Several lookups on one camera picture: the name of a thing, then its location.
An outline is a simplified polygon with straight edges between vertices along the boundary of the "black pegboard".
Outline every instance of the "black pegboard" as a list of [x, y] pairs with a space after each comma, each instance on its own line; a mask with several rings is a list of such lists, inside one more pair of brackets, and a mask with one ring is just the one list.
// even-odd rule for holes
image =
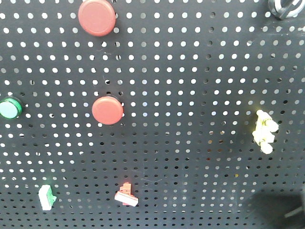
[[[80, 27], [81, 0], [0, 0], [0, 224], [11, 228], [272, 228], [254, 194], [297, 195], [304, 169], [304, 14], [266, 0], [116, 0], [114, 32]], [[93, 102], [124, 117], [98, 124]], [[253, 142], [256, 110], [280, 125]], [[114, 194], [133, 184], [137, 207]], [[58, 197], [42, 212], [38, 190]]]

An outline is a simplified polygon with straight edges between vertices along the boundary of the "green indicator light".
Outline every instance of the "green indicator light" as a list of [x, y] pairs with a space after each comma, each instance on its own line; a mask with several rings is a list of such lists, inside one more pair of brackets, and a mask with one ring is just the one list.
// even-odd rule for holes
[[0, 101], [0, 115], [7, 119], [14, 119], [22, 113], [21, 102], [17, 98], [6, 97]]

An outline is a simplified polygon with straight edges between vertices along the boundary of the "red button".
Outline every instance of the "red button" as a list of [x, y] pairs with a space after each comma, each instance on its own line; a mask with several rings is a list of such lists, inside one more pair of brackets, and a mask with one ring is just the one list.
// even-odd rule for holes
[[123, 107], [117, 99], [106, 96], [94, 102], [92, 114], [96, 121], [106, 125], [112, 125], [122, 118]]
[[82, 28], [93, 36], [105, 36], [115, 25], [115, 12], [106, 0], [86, 0], [78, 10]]

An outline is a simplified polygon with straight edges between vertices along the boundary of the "white terminal block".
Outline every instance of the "white terminal block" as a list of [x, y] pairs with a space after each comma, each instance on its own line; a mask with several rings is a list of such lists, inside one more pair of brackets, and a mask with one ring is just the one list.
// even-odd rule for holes
[[272, 132], [278, 130], [278, 124], [272, 120], [272, 117], [267, 112], [258, 110], [256, 114], [258, 116], [256, 129], [252, 133], [254, 141], [265, 154], [270, 154], [273, 151], [270, 143], [273, 143], [275, 140]]
[[39, 200], [43, 211], [50, 211], [52, 209], [53, 203], [56, 197], [52, 194], [52, 189], [50, 185], [43, 185], [38, 192]]
[[139, 203], [139, 199], [137, 197], [133, 197], [122, 192], [117, 192], [114, 196], [114, 199], [127, 205], [131, 205], [133, 207], [137, 206], [137, 204]]

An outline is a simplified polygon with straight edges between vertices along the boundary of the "small white component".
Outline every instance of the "small white component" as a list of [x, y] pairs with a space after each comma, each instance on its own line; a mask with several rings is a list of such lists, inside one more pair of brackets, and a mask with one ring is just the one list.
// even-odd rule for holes
[[256, 129], [252, 133], [254, 141], [261, 147], [261, 150], [265, 154], [270, 154], [273, 150], [270, 143], [275, 140], [275, 136], [271, 132], [278, 130], [278, 124], [272, 120], [272, 117], [268, 113], [262, 110], [258, 110], [256, 114], [258, 116]]
[[137, 204], [139, 203], [139, 199], [137, 197], [133, 197], [122, 192], [117, 192], [114, 196], [114, 199], [119, 202], [131, 205], [133, 207], [137, 206]]
[[39, 200], [43, 211], [50, 211], [52, 209], [53, 203], [56, 197], [52, 194], [52, 189], [50, 185], [43, 185], [38, 192]]

